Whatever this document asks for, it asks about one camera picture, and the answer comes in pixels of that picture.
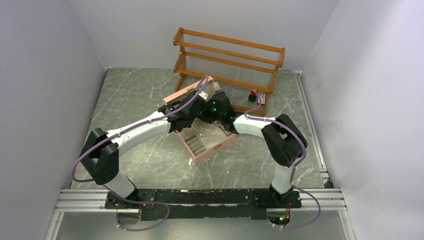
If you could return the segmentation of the pink jewelry box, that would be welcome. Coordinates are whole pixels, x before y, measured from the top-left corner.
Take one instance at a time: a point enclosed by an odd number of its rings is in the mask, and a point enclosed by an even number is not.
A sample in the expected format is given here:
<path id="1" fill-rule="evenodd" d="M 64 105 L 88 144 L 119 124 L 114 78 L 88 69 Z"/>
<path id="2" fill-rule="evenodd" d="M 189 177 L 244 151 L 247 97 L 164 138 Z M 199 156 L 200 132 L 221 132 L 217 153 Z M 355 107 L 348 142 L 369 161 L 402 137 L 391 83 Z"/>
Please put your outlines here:
<path id="1" fill-rule="evenodd" d="M 194 91 L 200 82 L 199 80 L 164 97 L 164 102 L 170 104 L 174 101 L 183 100 L 184 97 L 187 97 L 189 92 Z M 213 77 L 208 77 L 207 85 L 203 91 L 207 93 L 207 100 L 216 93 Z M 184 128 L 181 132 L 177 132 L 176 134 L 187 150 L 190 159 L 195 164 L 207 160 L 212 155 L 228 147 L 237 139 L 235 133 L 224 130 L 223 126 L 218 121 L 206 123 L 198 118 L 194 120 L 191 127 Z"/>

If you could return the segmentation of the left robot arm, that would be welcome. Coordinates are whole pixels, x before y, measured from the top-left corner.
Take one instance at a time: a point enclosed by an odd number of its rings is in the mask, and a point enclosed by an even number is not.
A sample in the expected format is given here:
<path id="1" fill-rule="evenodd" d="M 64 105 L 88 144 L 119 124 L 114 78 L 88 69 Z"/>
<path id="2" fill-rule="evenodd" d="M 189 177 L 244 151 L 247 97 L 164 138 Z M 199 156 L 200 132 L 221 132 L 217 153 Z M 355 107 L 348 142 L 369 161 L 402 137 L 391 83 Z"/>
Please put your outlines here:
<path id="1" fill-rule="evenodd" d="M 124 207 L 134 207 L 139 200 L 139 191 L 120 171 L 120 156 L 152 138 L 190 127 L 200 115 L 208 96 L 205 91 L 191 91 L 183 100 L 164 105 L 130 125 L 109 131 L 92 130 L 77 163 L 89 173 L 90 181 L 117 194 Z"/>

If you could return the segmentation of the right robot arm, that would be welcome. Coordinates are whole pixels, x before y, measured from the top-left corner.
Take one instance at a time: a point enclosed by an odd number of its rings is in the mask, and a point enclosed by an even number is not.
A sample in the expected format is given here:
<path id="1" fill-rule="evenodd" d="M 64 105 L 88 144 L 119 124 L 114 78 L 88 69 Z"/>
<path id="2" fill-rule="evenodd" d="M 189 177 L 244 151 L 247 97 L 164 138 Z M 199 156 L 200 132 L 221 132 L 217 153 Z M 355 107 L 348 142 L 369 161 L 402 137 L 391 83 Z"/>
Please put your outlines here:
<path id="1" fill-rule="evenodd" d="M 308 143 L 290 117 L 258 117 L 236 111 L 224 92 L 214 94 L 202 108 L 199 118 L 208 123 L 219 122 L 227 132 L 252 135 L 264 139 L 275 161 L 274 178 L 269 187 L 269 199 L 282 207 L 292 193 L 295 168 L 307 155 Z"/>

